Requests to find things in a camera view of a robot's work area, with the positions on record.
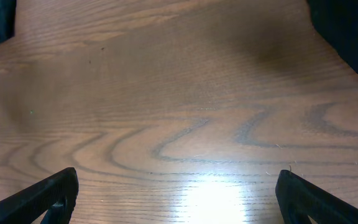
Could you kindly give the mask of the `pile of clothes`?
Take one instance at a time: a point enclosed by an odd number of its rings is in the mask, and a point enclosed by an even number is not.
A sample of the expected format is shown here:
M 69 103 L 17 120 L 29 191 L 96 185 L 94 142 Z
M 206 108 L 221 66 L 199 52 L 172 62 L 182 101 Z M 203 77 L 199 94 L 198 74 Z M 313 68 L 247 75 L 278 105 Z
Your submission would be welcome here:
M 358 0 L 307 0 L 315 30 L 358 74 Z

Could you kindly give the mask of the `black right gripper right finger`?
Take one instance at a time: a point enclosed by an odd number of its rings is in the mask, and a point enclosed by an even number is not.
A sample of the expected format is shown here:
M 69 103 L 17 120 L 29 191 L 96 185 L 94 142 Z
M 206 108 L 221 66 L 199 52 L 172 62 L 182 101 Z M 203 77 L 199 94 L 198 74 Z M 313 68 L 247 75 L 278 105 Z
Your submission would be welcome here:
M 289 170 L 281 170 L 275 187 L 285 224 L 358 224 L 358 208 Z

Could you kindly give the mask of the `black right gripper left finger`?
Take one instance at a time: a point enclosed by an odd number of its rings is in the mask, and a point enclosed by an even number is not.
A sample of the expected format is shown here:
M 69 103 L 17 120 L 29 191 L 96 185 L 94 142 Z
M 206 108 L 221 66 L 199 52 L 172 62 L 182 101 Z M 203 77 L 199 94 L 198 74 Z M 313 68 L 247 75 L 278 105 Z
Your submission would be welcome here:
M 78 191 L 75 168 L 63 169 L 0 201 L 0 224 L 32 223 L 41 215 L 42 223 L 68 224 Z

